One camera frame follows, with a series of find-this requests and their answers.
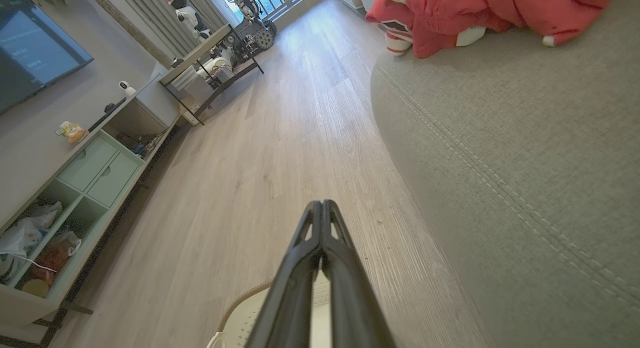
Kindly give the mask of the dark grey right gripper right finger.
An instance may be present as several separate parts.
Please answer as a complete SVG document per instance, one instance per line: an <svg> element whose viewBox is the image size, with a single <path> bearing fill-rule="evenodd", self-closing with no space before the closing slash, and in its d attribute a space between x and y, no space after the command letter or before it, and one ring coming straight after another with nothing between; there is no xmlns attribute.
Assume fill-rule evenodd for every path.
<svg viewBox="0 0 640 348"><path fill-rule="evenodd" d="M338 204L322 203L322 271L330 281L333 347L396 347Z"/></svg>

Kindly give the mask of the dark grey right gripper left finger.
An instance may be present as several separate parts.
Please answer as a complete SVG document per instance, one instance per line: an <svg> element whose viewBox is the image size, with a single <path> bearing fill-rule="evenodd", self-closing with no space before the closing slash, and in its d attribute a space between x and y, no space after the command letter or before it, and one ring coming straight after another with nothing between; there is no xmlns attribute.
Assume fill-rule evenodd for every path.
<svg viewBox="0 0 640 348"><path fill-rule="evenodd" d="M278 268L246 347L309 347L313 285L320 262L322 203L312 201Z"/></svg>

